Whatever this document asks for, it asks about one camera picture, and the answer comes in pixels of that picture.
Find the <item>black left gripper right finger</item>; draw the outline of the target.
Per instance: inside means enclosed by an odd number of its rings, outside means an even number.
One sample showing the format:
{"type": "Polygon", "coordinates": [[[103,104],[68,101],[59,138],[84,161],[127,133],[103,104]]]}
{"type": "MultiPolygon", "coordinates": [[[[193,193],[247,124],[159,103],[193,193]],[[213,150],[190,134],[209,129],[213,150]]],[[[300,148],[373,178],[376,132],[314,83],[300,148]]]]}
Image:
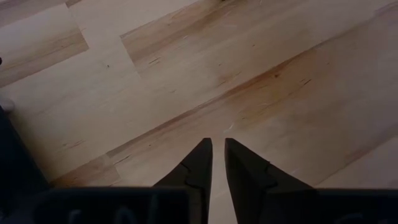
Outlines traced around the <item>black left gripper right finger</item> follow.
{"type": "Polygon", "coordinates": [[[316,191],[233,138],[224,159],[238,224],[314,224],[316,191]]]}

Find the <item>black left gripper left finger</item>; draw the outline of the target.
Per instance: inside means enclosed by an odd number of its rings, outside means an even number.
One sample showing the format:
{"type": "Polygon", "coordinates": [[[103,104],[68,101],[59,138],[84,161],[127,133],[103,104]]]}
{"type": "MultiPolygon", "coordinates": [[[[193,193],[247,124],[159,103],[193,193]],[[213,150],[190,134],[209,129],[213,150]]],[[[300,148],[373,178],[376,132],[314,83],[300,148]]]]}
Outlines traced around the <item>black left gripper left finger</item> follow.
{"type": "Polygon", "coordinates": [[[188,197],[188,221],[185,224],[208,224],[212,168],[212,141],[204,138],[173,170],[154,184],[154,187],[184,189],[188,197]]]}

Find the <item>black table frame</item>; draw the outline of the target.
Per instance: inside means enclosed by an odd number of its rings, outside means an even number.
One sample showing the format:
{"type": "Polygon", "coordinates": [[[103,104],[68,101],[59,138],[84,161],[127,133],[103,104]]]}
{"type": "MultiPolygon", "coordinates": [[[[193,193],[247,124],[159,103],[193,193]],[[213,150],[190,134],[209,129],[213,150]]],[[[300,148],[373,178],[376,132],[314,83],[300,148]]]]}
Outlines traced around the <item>black table frame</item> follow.
{"type": "Polygon", "coordinates": [[[49,189],[49,183],[0,107],[0,207],[11,207],[49,189]]]}

